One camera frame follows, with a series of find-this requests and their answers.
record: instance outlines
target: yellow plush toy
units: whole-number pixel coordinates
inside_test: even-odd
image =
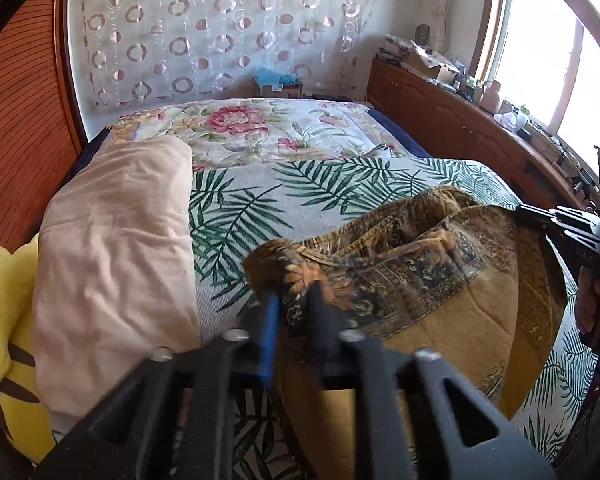
[[[0,426],[13,447],[40,462],[54,446],[31,355],[31,298],[38,235],[13,254],[0,247]]]

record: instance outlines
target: window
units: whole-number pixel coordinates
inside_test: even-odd
[[[487,79],[598,173],[600,48],[563,0],[502,0]]]

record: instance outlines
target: white wall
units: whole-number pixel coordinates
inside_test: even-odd
[[[453,0],[446,20],[448,56],[469,66],[474,55],[484,0]]]
[[[69,0],[70,9],[78,11],[82,0]],[[376,0],[371,16],[360,35],[360,47],[354,84],[356,89],[350,93],[353,98],[363,98],[366,91],[371,60],[378,46],[383,43],[385,34],[393,34],[402,38],[412,38],[415,27],[420,23],[421,0]],[[69,12],[69,40],[72,72],[76,85],[76,94],[80,113],[89,139],[92,139],[107,123],[115,120],[120,114],[126,114],[136,109],[147,108],[142,103],[129,105],[125,108],[96,107],[93,103],[93,86],[85,80],[84,74],[90,72],[90,60],[84,55],[83,37],[84,24],[75,16],[79,12]]]

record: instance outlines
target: screw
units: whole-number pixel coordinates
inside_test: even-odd
[[[241,328],[231,328],[222,334],[222,338],[227,341],[247,341],[249,339],[249,332]]]
[[[423,361],[437,361],[442,357],[438,352],[434,352],[429,350],[428,348],[421,348],[420,350],[416,350],[416,357],[419,357]]]
[[[338,338],[345,343],[357,343],[365,338],[365,333],[360,330],[343,330],[338,334]]]
[[[160,346],[154,350],[153,354],[151,354],[151,361],[158,361],[159,363],[170,361],[172,358],[173,350],[171,350],[171,348],[167,348],[166,346]]]

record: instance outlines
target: navy blue bed sheet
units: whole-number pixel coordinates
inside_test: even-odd
[[[422,149],[422,147],[411,138],[411,136],[405,132],[400,126],[394,123],[391,119],[386,117],[382,112],[378,110],[372,110],[371,108],[368,111],[368,114],[371,115],[376,121],[378,121],[382,126],[384,126],[389,133],[391,133],[400,144],[408,150],[412,155],[419,156],[422,158],[432,158],[429,153]],[[94,137],[91,142],[89,142],[82,150],[80,157],[71,168],[69,173],[67,173],[62,185],[69,182],[74,176],[78,174],[80,170],[87,167],[87,164],[91,162],[91,159],[96,154],[96,152],[100,149],[100,146],[104,142],[104,139],[107,138],[107,134],[109,133],[110,128],[104,128],[96,137]]]

